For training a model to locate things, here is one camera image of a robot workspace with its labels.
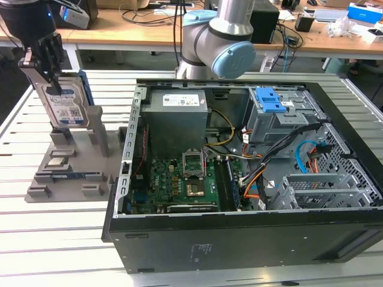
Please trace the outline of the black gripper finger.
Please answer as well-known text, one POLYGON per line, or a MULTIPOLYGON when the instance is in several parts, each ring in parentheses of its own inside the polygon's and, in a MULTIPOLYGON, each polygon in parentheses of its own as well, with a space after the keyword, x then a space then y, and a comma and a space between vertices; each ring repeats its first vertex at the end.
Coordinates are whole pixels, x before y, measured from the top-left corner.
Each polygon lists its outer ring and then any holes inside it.
POLYGON ((38 61, 38 71, 41 72, 43 78, 51 85, 51 91, 54 95, 59 95, 62 88, 58 78, 61 76, 62 70, 58 70, 56 55, 53 47, 53 36, 33 41, 31 46, 32 55, 35 61, 38 61))
POLYGON ((63 50, 63 45, 62 45, 62 37, 59 33, 56 33, 53 36, 53 47, 54 47, 54 52, 56 55, 56 61, 57 61, 57 68, 58 70, 61 70, 61 64, 64 60, 64 50, 63 50))

